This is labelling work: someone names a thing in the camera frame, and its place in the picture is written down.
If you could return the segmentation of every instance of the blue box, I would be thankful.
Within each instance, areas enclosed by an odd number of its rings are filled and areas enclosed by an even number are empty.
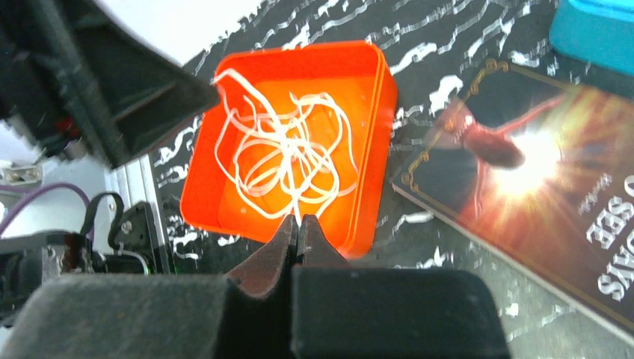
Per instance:
[[[561,0],[550,42],[562,54],[634,76],[634,0]]]

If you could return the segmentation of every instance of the orange box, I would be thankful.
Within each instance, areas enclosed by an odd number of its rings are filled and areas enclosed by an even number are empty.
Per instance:
[[[243,75],[278,114],[295,110],[289,92],[297,98],[328,93],[346,113],[351,124],[351,149],[358,174],[348,155],[347,129],[331,158],[339,172],[341,189],[354,181],[357,181],[357,187],[352,193],[335,199],[321,215],[319,223],[328,241],[342,255],[355,258],[367,253],[375,234],[398,96],[396,83],[380,49],[363,41],[351,41],[287,51],[272,49],[234,54],[218,65],[216,75],[228,68]],[[250,114],[243,96],[253,99],[251,95],[228,78],[222,79],[219,85],[226,91],[230,108],[237,108],[242,115]],[[307,118],[311,141],[327,147],[326,143],[333,140],[339,125],[336,117],[331,115],[319,106]],[[181,197],[181,213],[185,221],[195,227],[266,243],[283,216],[267,219],[248,206],[218,166],[214,149],[226,117],[224,107],[219,105],[203,118]],[[242,136],[242,132],[229,125],[218,148],[218,158],[230,173],[234,171],[233,154]],[[259,159],[271,153],[271,148],[265,147],[256,145],[242,153],[238,166],[243,176]],[[294,166],[293,172],[299,170]],[[313,182],[328,188],[329,181],[332,183],[332,176],[319,174]],[[264,196],[249,197],[249,200],[269,212],[276,212],[289,202],[289,198],[281,189],[274,188]],[[317,208],[315,204],[301,203],[300,212],[313,214]]]

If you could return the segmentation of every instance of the white string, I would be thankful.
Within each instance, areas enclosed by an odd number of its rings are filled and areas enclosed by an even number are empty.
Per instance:
[[[261,104],[265,109],[265,113],[258,113],[255,104],[246,95],[244,95],[242,99],[249,105],[252,114],[241,116],[236,108],[230,108],[227,103],[227,94],[224,88],[218,85],[218,82],[225,77],[231,78],[241,85],[246,92],[252,95],[253,98]],[[319,218],[337,197],[345,196],[355,190],[357,187],[356,180],[349,187],[344,189],[340,188],[339,172],[332,159],[332,154],[341,144],[344,130],[347,132],[350,163],[357,176],[359,171],[352,155],[350,121],[345,112],[328,93],[309,94],[299,99],[293,93],[289,93],[290,99],[293,104],[295,104],[296,109],[288,114],[277,114],[266,97],[234,69],[223,71],[213,79],[212,83],[218,85],[218,92],[221,95],[223,107],[227,114],[227,118],[214,147],[216,162],[225,176],[236,186],[236,191],[240,198],[264,218],[275,219],[293,213],[295,214],[295,219],[298,224],[300,224],[300,203],[320,205],[317,212],[314,213],[314,215]],[[317,106],[331,109],[336,117],[338,132],[335,140],[329,147],[310,140],[307,120]],[[229,173],[218,158],[218,148],[230,124],[244,134],[232,157],[234,167],[233,174]],[[270,127],[271,130],[267,131],[263,125]],[[297,135],[293,138],[288,138],[289,131],[294,131]],[[259,161],[249,168],[247,173],[241,177],[240,156],[246,149],[254,146],[270,147],[271,152],[259,159]],[[256,175],[258,170],[279,156],[281,156],[281,161],[278,165],[272,166],[268,170]],[[295,183],[293,163],[297,164],[295,168],[299,168],[304,178],[303,182],[299,185]],[[320,173],[330,174],[333,177],[333,183],[330,188],[320,188],[313,183],[313,180]],[[255,204],[248,197],[265,196],[276,187],[290,196],[289,203],[277,212],[268,212]],[[304,193],[309,189],[314,191],[318,197],[306,197]]]

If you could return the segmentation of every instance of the book cover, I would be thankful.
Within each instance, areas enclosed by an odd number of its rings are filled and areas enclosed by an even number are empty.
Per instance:
[[[489,59],[393,188],[634,343],[634,105]]]

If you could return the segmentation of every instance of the white noodle-like strand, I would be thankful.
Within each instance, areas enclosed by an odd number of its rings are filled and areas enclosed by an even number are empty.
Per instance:
[[[227,117],[216,141],[214,156],[220,169],[236,186],[238,195],[248,206],[255,209],[260,215],[267,219],[280,218],[293,212],[297,222],[300,224],[300,203],[320,205],[315,213],[315,216],[319,217],[337,197],[345,196],[355,190],[357,187],[356,180],[349,187],[344,189],[340,188],[339,172],[332,159],[332,154],[341,144],[344,131],[347,132],[346,139],[348,140],[350,163],[357,175],[358,169],[354,163],[352,154],[350,121],[345,112],[335,103],[334,99],[328,93],[310,94],[302,96],[301,98],[297,98],[293,93],[289,93],[290,100],[295,104],[296,109],[288,114],[277,114],[264,95],[234,69],[223,71],[214,78],[213,83],[217,84],[226,77],[231,78],[241,85],[265,109],[265,113],[257,113],[253,101],[249,96],[244,95],[242,99],[248,104],[252,114],[241,116],[236,108],[229,107],[227,94],[225,90],[218,85],[218,91],[223,99],[223,107]],[[333,113],[336,118],[338,132],[329,147],[310,140],[307,119],[317,106],[329,108],[332,110],[330,111],[330,116],[332,116]],[[233,174],[230,174],[218,158],[218,148],[227,133],[229,125],[233,125],[238,131],[244,134],[231,158],[234,167]],[[263,125],[267,125],[271,130],[265,129]],[[295,131],[297,135],[289,138],[289,131]],[[240,156],[246,149],[254,146],[270,147],[271,152],[259,159],[258,162],[248,169],[246,175],[241,177]],[[262,173],[259,173],[259,170],[261,171],[263,166],[271,160],[280,157],[281,160],[278,165],[274,165],[262,171]],[[294,163],[297,164],[304,178],[301,184],[295,183],[296,179],[293,174]],[[313,183],[315,177],[320,173],[330,174],[332,176],[333,183],[330,188],[320,188]],[[265,196],[276,187],[279,187],[285,194],[290,196],[289,203],[277,212],[268,212],[249,198],[249,196]],[[304,192],[309,189],[314,191],[318,197],[306,197]]]

